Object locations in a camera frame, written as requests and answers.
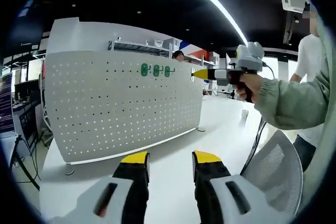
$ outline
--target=desk leg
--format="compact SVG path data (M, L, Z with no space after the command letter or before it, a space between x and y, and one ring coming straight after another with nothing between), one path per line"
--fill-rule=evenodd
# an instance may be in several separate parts
M26 174L26 176L28 177L28 179L30 180L30 182L33 183L33 185L36 187L37 190L40 191L40 186L36 183L36 181L33 179L33 177L30 175L29 171L26 169L26 166L23 164L20 156L17 154L16 150L13 153L14 157L16 158L17 162L19 163L19 165L21 166L23 172Z

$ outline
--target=gray mesh chair back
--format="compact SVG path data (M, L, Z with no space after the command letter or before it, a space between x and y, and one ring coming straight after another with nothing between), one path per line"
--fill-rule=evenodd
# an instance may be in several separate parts
M296 214L303 172L299 156L283 132L273 135L252 158L242 176L265 193L270 206L280 212Z

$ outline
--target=hand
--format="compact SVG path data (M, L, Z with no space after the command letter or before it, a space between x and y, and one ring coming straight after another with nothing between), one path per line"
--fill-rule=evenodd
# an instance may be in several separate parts
M242 76L240 76L240 81L245 83L245 85L252 91L253 103L256 103L258 100L258 93L262 85L261 80L262 77L257 74L245 73ZM245 89L238 88L238 86L234 86L234 89L237 90L239 98L245 101L247 97Z

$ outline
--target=pegboard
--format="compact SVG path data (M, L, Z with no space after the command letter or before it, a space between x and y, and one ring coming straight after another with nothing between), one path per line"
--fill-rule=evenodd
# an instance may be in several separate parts
M64 161L121 156L196 128L203 81L191 73L198 69L136 52L48 54L46 107Z

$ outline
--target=black ceiling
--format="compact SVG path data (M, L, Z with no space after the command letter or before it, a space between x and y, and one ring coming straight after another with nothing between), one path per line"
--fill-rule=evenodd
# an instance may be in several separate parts
M308 33L307 24L302 22L301 15L296 15L300 23L293 24L291 46L284 44L288 14L282 9L281 0L219 1L247 40L259 41L264 47L297 50L299 40ZM25 2L8 2L7 16L0 24L4 28L2 42ZM225 16L209 0L35 0L27 16L40 17L45 31L51 29L56 18L79 16L81 21L155 30L217 52L243 43Z

